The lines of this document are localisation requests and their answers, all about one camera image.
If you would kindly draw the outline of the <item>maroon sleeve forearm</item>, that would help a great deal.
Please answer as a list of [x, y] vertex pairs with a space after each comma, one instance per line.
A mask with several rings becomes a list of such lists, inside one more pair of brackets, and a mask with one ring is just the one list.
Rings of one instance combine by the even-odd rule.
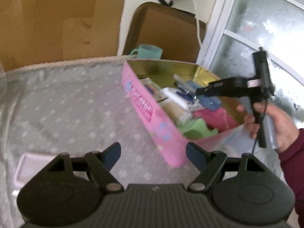
[[303, 129], [299, 129], [296, 141], [280, 153], [279, 158], [285, 180], [295, 194], [299, 226], [303, 227]]

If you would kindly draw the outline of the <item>person's right hand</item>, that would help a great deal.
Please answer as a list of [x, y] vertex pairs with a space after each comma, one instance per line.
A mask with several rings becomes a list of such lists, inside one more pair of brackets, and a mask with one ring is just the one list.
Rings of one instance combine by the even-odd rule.
[[[274, 104], [256, 102], [253, 104], [253, 110], [265, 114], [266, 118], [269, 119], [269, 124], [271, 124], [275, 134], [279, 153], [287, 150], [299, 137], [300, 131], [293, 123], [291, 117]], [[254, 115], [247, 113], [243, 105], [238, 105], [237, 111], [244, 116], [244, 127], [249, 131], [250, 137], [252, 139], [256, 138], [260, 126], [255, 121]]]

